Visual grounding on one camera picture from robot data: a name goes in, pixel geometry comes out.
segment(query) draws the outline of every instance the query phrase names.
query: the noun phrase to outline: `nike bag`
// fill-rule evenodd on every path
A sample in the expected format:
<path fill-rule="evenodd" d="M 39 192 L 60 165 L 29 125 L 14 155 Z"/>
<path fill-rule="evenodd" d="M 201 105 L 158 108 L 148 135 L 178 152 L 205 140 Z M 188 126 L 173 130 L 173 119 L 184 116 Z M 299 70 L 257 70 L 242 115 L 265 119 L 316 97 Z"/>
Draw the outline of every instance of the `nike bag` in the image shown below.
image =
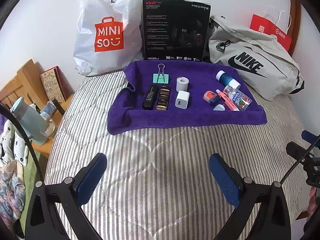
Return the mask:
<path fill-rule="evenodd" d="M 93 76 L 134 61 L 142 46 L 139 24 L 142 0 L 80 0 L 76 69 Z"/>
<path fill-rule="evenodd" d="M 298 64 L 274 37 L 216 16 L 209 28 L 211 62 L 235 68 L 263 98 L 272 101 L 304 88 Z"/>

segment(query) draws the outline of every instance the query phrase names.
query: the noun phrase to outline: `white power adapter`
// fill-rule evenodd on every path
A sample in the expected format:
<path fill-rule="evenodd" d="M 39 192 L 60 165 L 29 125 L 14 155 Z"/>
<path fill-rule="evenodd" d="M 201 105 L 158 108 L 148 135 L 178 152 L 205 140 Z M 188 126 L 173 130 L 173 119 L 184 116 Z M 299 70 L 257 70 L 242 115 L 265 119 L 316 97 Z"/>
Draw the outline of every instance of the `white power adapter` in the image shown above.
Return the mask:
<path fill-rule="evenodd" d="M 186 109 L 188 106 L 188 101 L 189 101 L 190 93 L 180 90 L 177 95 L 176 99 L 176 107 Z"/>

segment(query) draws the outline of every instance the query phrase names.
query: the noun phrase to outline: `headset box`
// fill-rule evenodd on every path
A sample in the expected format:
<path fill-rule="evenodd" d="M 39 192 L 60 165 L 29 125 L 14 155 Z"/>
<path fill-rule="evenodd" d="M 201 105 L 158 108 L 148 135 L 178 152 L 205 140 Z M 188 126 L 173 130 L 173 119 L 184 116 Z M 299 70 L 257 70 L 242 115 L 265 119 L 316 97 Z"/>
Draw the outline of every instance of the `headset box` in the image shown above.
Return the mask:
<path fill-rule="evenodd" d="M 143 0 L 145 59 L 201 61 L 210 9 L 185 0 Z"/>

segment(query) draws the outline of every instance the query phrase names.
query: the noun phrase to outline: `bed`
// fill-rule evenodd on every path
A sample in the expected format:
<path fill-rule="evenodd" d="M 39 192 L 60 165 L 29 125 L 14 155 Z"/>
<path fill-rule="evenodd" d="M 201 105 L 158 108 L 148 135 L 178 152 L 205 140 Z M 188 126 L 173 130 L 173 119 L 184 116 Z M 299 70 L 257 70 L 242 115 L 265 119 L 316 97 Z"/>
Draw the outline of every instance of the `bed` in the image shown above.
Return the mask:
<path fill-rule="evenodd" d="M 303 126 L 287 96 L 266 101 L 249 88 L 266 111 L 264 125 L 216 125 L 107 132 L 107 114 L 127 86 L 116 71 L 86 77 L 58 129 L 45 183 L 74 176 L 101 152 L 107 169 L 90 201 L 82 206 L 103 239 L 214 239 L 233 207 L 208 169 L 219 153 L 241 176 L 256 183 L 280 181 L 294 160 L 285 152 L 294 141 L 304 146 Z M 299 165 L 283 184 L 293 221 L 308 203 L 309 186 Z M 257 215 L 255 206 L 241 239 Z M 76 239 L 61 205 L 58 212 L 71 239 Z"/>

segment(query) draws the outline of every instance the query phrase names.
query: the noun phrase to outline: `wooden nightstand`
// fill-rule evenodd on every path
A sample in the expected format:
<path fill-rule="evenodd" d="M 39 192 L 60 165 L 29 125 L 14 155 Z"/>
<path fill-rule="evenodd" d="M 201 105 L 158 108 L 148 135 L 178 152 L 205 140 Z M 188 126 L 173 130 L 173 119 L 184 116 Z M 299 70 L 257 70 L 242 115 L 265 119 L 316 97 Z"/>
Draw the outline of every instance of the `wooden nightstand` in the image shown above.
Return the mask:
<path fill-rule="evenodd" d="M 69 106 L 71 99 L 72 99 L 73 95 L 71 95 L 66 102 L 62 102 L 60 103 L 60 105 L 62 106 L 62 108 L 64 110 L 67 109 L 67 107 Z M 61 119 L 62 119 L 62 115 L 60 114 L 60 112 L 57 110 L 56 113 L 53 115 L 52 117 L 53 121 L 55 122 L 55 124 L 57 126 L 60 125 Z M 36 143 L 32 142 L 32 146 L 34 148 L 35 151 L 40 152 L 42 155 L 44 155 L 45 157 L 49 158 L 50 152 L 51 152 L 51 148 L 52 148 L 52 143 L 53 140 L 48 139 L 46 141 L 46 143 L 44 145 L 37 145 Z"/>

